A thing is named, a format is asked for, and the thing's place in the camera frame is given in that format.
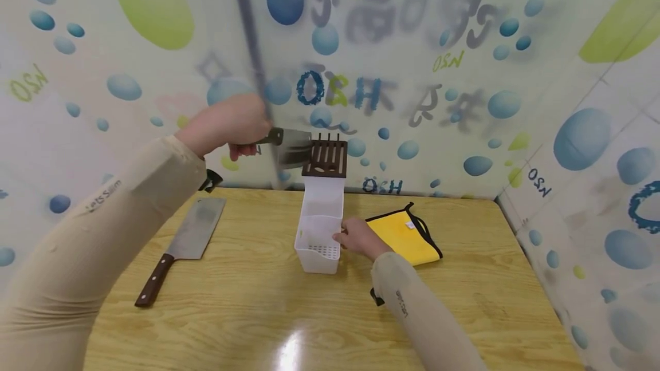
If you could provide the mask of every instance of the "beige arm sleeve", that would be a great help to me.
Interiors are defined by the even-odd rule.
[[[486,371],[451,312],[402,256],[382,254],[372,268],[374,292],[403,326],[428,371]]]
[[[9,285],[0,310],[3,371],[82,370],[110,289],[205,178],[204,162],[170,136],[70,210]]]

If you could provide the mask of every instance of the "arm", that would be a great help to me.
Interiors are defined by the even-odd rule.
[[[402,256],[380,255],[372,280],[374,292],[404,328],[426,370],[486,371],[468,335]]]

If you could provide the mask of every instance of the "white plastic container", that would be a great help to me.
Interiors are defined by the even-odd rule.
[[[294,248],[305,272],[335,274],[341,246],[332,235],[341,230],[346,180],[303,176],[303,181],[305,194]]]

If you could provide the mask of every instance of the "wooden table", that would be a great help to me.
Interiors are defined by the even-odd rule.
[[[85,370],[422,369],[369,296],[366,258],[344,251],[337,275],[303,272],[293,249],[303,193],[219,188],[213,196],[227,203],[203,259],[175,262],[155,305],[133,306],[189,201],[112,290]],[[419,275],[489,370],[583,370],[494,202],[346,194],[344,215],[368,218],[409,201],[445,255]]]

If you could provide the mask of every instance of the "cleaver held in hand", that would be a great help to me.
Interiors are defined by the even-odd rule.
[[[197,199],[183,219],[169,248],[158,260],[156,269],[135,301],[137,307],[150,307],[156,301],[167,272],[177,259],[201,259],[209,244],[226,199]]]

